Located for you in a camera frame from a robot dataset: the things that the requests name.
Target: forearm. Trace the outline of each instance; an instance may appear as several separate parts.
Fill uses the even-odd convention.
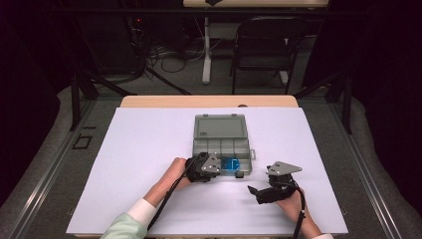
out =
[[[322,235],[318,226],[309,215],[302,222],[301,231],[307,239],[312,239]]]

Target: human hand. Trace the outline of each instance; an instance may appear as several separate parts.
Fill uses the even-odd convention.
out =
[[[161,176],[157,184],[160,184],[161,187],[169,190],[174,181],[177,180],[185,170],[185,163],[186,159],[183,157],[174,158],[174,160],[171,162],[170,166]],[[181,189],[188,184],[190,184],[189,179],[187,177],[183,177],[176,188]]]
[[[164,198],[167,191],[170,190],[171,185],[173,185],[174,181],[182,175],[185,169],[185,162],[185,158],[174,158],[174,160],[171,162],[170,166],[167,168],[167,170],[164,172],[158,182],[155,183],[151,187],[151,189],[149,189],[149,191],[145,194],[143,198],[154,207],[157,207],[160,201]],[[183,177],[176,188],[180,189],[188,184],[190,184],[189,179],[187,179],[187,177]]]
[[[280,200],[276,202],[283,211],[285,211],[286,215],[294,222],[298,222],[299,214],[302,211],[302,201],[301,201],[301,194],[296,190],[293,195],[289,198],[284,200]],[[304,233],[306,238],[314,238],[322,233],[320,232],[317,225],[314,223],[310,212],[308,211],[308,206],[305,204],[305,218],[302,222],[302,229],[301,231]]]

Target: black plastic part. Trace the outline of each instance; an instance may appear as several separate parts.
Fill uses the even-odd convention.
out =
[[[245,173],[242,171],[236,171],[235,173],[236,178],[243,178],[245,176]]]
[[[200,152],[197,156],[190,157],[185,162],[186,176],[191,182],[207,182],[220,173],[207,172],[202,170],[202,166],[209,157],[208,152]]]
[[[272,187],[263,190],[257,190],[248,186],[251,194],[255,195],[259,204],[272,203],[284,200],[292,196],[296,191],[296,183],[291,174],[272,176],[270,175],[270,185]]]

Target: wire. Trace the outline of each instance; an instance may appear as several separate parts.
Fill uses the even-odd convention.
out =
[[[293,237],[292,237],[292,239],[297,239],[298,236],[299,236],[299,232],[301,231],[301,228],[302,228],[302,222],[305,219],[305,207],[306,207],[307,203],[306,203],[306,200],[305,200],[305,195],[301,191],[301,188],[298,186],[298,183],[295,182],[295,181],[294,181],[294,183],[295,183],[295,185],[291,185],[289,183],[281,183],[281,184],[294,188],[301,195],[301,205],[302,205],[301,211],[299,212],[298,222],[296,223],[295,232],[293,233]]]
[[[148,225],[148,230],[154,225],[155,221],[158,219],[159,215],[161,214],[162,209],[164,209],[165,204],[167,203],[168,199],[170,199],[171,194],[173,193],[173,191],[176,189],[177,185],[179,184],[179,182],[183,179],[183,177],[186,176],[186,172],[187,169],[196,161],[196,159],[198,159],[200,154],[196,155],[192,161],[189,163],[189,165],[187,165],[184,169],[184,171],[182,172],[182,174],[180,175],[179,178],[177,178],[173,184],[171,185],[170,189],[167,191],[167,193],[165,194],[164,199],[162,200],[161,205],[159,206],[157,213],[155,214],[155,216],[152,218],[151,222]]]

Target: black cable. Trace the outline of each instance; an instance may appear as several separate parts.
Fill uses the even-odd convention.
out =
[[[298,236],[299,236],[299,233],[301,231],[301,228],[302,228],[302,222],[305,219],[305,207],[306,207],[307,204],[306,204],[306,201],[305,201],[305,195],[301,191],[301,188],[298,186],[298,184],[295,181],[294,181],[294,183],[295,183],[295,185],[291,185],[289,183],[281,183],[281,184],[289,186],[289,187],[293,187],[301,195],[302,208],[301,208],[301,211],[299,212],[298,222],[296,223],[295,232],[293,233],[293,237],[292,237],[292,239],[297,239]]]
[[[145,68],[148,72],[150,72],[151,74],[153,74],[155,77],[158,78],[158,80],[160,80],[161,82],[163,82],[164,84],[176,89],[179,93],[185,95],[185,96],[191,96],[192,94],[190,94],[189,92],[177,87],[176,85],[172,84],[171,82],[167,81],[165,78],[161,77],[158,73],[156,73],[154,70],[152,70],[151,68],[146,67]]]
[[[158,219],[159,215],[161,214],[162,209],[164,209],[165,204],[167,203],[168,199],[170,199],[171,194],[173,193],[173,191],[176,189],[177,185],[179,184],[179,182],[183,179],[183,177],[186,176],[186,171],[187,169],[196,161],[196,159],[198,159],[200,154],[196,155],[192,161],[189,163],[189,165],[187,165],[184,169],[184,171],[182,172],[182,174],[180,175],[179,178],[177,178],[173,184],[171,185],[170,189],[165,193],[165,197],[162,200],[161,205],[159,206],[157,213],[155,213],[155,216],[152,218],[151,222],[148,225],[148,230],[154,225],[155,221]]]
[[[296,190],[299,192],[299,194],[301,195],[301,202],[302,202],[302,210],[299,213],[299,218],[298,218],[298,222],[296,223],[296,228],[295,228],[295,232],[293,234],[293,239],[297,239],[299,236],[299,232],[301,231],[302,228],[302,222],[305,219],[305,196],[304,193],[301,191],[301,189],[297,186]]]

